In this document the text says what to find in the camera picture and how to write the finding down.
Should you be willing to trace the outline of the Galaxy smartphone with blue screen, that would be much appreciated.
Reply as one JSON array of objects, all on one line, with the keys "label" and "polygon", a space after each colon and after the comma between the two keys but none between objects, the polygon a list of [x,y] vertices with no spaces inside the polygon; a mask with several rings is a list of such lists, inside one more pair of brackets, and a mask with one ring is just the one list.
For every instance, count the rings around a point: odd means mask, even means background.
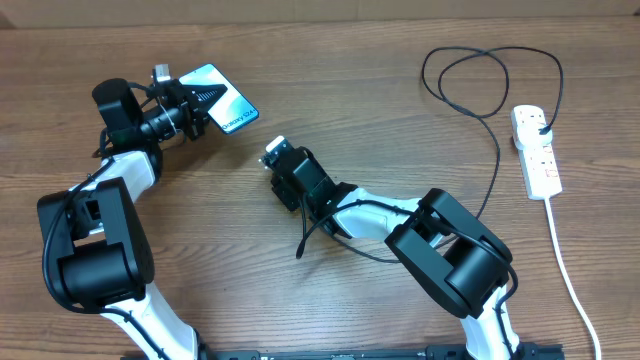
[{"label": "Galaxy smartphone with blue screen", "polygon": [[228,91],[213,106],[210,121],[224,134],[232,134],[259,118],[257,108],[213,64],[205,64],[179,78],[184,85],[224,84]]}]

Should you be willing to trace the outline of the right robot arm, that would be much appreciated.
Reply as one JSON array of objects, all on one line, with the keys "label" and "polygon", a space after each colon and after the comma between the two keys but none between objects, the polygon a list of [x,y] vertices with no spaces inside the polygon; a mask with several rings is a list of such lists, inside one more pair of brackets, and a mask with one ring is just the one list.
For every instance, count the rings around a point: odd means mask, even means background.
[{"label": "right robot arm", "polygon": [[460,319],[468,358],[520,358],[506,309],[518,286],[512,254],[449,193],[433,188],[410,200],[372,195],[335,183],[308,149],[287,143],[268,150],[262,161],[273,173],[273,192],[303,217],[298,256],[316,230],[341,245],[379,240],[438,305]]}]

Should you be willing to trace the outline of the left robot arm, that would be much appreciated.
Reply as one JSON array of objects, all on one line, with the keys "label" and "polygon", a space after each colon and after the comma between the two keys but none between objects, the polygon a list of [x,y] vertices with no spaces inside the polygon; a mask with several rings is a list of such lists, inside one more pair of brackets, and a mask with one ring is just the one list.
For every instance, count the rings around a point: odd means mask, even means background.
[{"label": "left robot arm", "polygon": [[213,351],[154,282],[152,251],[134,203],[158,181],[161,142],[178,133],[191,140],[203,135],[209,110],[228,88],[155,81],[143,90],[156,105],[145,110],[134,94],[139,87],[114,78],[94,88],[105,123],[95,153],[101,165],[37,203],[44,283],[66,310],[115,323],[148,359],[211,359]]}]

